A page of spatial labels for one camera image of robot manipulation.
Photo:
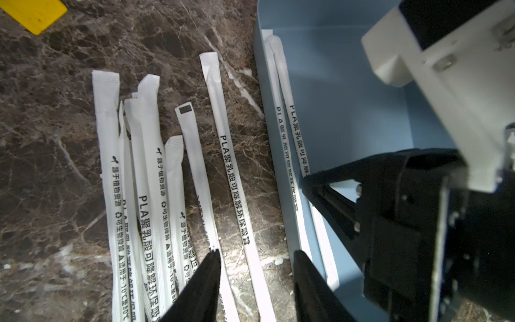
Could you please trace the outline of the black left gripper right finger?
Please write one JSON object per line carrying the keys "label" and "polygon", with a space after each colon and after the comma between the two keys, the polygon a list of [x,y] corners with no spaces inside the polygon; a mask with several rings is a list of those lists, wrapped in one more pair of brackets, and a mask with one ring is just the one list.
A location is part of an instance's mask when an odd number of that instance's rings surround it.
{"label": "black left gripper right finger", "polygon": [[355,322],[305,252],[295,251],[293,264],[297,321]]}

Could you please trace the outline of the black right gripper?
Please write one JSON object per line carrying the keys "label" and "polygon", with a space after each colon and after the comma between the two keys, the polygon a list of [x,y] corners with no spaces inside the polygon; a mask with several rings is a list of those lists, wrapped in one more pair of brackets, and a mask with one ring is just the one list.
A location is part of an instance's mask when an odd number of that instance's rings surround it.
{"label": "black right gripper", "polygon": [[303,193],[391,321],[446,321],[462,300],[514,320],[514,172],[468,188],[457,150],[377,154],[308,175]]}

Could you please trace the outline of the blue plastic storage box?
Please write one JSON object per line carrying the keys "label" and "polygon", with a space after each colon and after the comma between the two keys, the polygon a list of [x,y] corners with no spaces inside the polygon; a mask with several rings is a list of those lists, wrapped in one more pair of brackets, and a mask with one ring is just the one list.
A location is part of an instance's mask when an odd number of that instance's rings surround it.
{"label": "blue plastic storage box", "polygon": [[[262,30],[282,40],[300,129],[313,172],[383,152],[451,147],[451,140],[415,85],[398,89],[371,71],[361,39],[394,1],[260,1],[254,56],[259,76],[288,251],[299,246],[292,197],[282,158],[271,78]],[[290,140],[298,184],[302,176]],[[300,186],[302,204],[309,208]],[[304,215],[312,263],[325,276],[311,215]],[[331,229],[339,288],[335,296],[356,321],[387,321],[384,310],[363,296],[363,274]]]}

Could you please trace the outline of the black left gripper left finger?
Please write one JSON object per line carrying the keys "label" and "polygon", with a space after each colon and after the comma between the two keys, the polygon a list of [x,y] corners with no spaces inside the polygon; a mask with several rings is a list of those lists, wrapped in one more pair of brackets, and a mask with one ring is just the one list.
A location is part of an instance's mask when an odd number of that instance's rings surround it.
{"label": "black left gripper left finger", "polygon": [[160,321],[216,321],[220,282],[221,255],[213,250]]}

